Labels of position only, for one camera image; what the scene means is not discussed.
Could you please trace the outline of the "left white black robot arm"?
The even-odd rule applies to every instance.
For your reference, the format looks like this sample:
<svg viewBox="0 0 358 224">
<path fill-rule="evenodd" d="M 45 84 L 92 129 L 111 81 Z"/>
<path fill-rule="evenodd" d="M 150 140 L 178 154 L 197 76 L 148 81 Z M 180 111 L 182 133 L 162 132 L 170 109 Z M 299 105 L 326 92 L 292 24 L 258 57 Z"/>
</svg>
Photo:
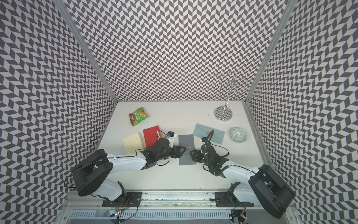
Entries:
<svg viewBox="0 0 358 224">
<path fill-rule="evenodd" d="M 172 141 L 161 138 L 152 146 L 133 155 L 107 154 L 103 149 L 95 151 L 71 170 L 73 188 L 80 197 L 93 195 L 116 201 L 125 194 L 119 181 L 109 175 L 127 170 L 145 170 L 157 165 L 158 161 L 178 159 L 187 151 L 186 147 L 174 146 Z"/>
</svg>

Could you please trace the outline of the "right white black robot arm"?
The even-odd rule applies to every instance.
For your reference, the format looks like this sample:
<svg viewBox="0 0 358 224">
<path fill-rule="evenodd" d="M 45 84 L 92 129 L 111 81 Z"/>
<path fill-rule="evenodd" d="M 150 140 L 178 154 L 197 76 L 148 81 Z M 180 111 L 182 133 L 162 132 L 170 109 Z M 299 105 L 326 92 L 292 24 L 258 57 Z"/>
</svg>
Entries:
<svg viewBox="0 0 358 224">
<path fill-rule="evenodd" d="M 281 218 L 296 196 L 269 165 L 259 168 L 239 165 L 228 159 L 229 153 L 218 155 L 210 142 L 203 144 L 200 150 L 192 150 L 190 156 L 194 162 L 207 166 L 206 171 L 212 175 L 235 180 L 227 191 L 227 201 L 234 207 L 238 203 L 252 203 L 263 207 L 271 216 Z"/>
</svg>

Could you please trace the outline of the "dark grey envelope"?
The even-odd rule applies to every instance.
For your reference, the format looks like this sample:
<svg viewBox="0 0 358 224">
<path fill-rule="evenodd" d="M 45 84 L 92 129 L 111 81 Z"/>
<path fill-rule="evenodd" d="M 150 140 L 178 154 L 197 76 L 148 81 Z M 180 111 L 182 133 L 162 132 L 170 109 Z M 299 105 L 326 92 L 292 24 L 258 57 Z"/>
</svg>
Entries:
<svg viewBox="0 0 358 224">
<path fill-rule="evenodd" d="M 195 149 L 194 136 L 192 134 L 179 135 L 179 145 L 185 148 L 185 152 L 180 157 L 179 165 L 195 165 L 196 162 L 192 160 L 192 157 L 190 155 L 190 152 Z"/>
</svg>

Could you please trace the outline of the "red envelope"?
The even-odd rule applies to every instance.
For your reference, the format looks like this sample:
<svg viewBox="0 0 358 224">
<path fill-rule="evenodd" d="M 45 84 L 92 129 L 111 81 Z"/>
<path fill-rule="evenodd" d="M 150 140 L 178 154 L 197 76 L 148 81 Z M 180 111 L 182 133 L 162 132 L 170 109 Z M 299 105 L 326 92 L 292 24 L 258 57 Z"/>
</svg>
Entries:
<svg viewBox="0 0 358 224">
<path fill-rule="evenodd" d="M 160 128 L 158 125 L 154 127 L 150 127 L 143 130 L 144 139 L 145 139 L 145 146 L 150 147 L 152 146 L 158 139 L 161 138 L 160 136 Z"/>
</svg>

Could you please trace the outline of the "cream yellow envelope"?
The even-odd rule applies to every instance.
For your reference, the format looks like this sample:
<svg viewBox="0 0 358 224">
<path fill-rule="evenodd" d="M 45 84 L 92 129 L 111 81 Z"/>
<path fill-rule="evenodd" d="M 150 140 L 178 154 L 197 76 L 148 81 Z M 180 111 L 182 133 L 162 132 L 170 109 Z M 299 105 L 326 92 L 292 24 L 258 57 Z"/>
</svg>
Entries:
<svg viewBox="0 0 358 224">
<path fill-rule="evenodd" d="M 123 139 L 126 154 L 135 154 L 137 149 L 142 149 L 143 143 L 139 133 L 133 134 Z"/>
</svg>

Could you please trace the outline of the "light blue envelope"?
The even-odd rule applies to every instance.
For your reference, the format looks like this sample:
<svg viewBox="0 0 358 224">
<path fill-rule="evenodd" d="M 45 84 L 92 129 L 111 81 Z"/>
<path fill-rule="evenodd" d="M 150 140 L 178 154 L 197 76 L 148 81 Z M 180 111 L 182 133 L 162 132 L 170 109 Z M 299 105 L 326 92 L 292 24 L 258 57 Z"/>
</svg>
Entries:
<svg viewBox="0 0 358 224">
<path fill-rule="evenodd" d="M 214 143 L 222 144 L 225 136 L 225 132 L 212 127 L 204 126 L 202 124 L 196 124 L 193 135 L 196 137 L 207 137 L 211 131 L 214 131 L 211 141 Z"/>
</svg>

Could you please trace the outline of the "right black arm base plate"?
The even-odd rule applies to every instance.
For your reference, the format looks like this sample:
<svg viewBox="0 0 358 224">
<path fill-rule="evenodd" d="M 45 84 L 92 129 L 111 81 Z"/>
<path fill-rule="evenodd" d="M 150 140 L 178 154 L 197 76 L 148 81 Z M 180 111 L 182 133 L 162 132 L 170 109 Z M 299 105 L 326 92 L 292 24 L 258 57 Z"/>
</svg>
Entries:
<svg viewBox="0 0 358 224">
<path fill-rule="evenodd" d="M 254 207 L 253 203 L 250 202 L 241 202 L 235 195 L 234 190 L 239 186 L 241 187 L 241 182 L 235 182 L 231 184 L 231 187 L 227 191 L 219 191 L 214 193 L 214 198 L 211 198 L 211 202 L 215 202 L 216 207 Z"/>
</svg>

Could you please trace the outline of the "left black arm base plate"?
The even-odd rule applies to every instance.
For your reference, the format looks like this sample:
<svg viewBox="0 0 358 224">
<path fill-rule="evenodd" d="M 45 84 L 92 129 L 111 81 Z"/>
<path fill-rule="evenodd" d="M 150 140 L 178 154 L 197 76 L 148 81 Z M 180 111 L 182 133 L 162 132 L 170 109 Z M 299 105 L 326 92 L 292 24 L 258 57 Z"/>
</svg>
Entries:
<svg viewBox="0 0 358 224">
<path fill-rule="evenodd" d="M 122 194 L 113 201 L 104 199 L 102 207 L 139 207 L 143 193 L 139 191 L 126 191 L 121 182 L 118 181 L 117 183 L 122 190 Z"/>
</svg>

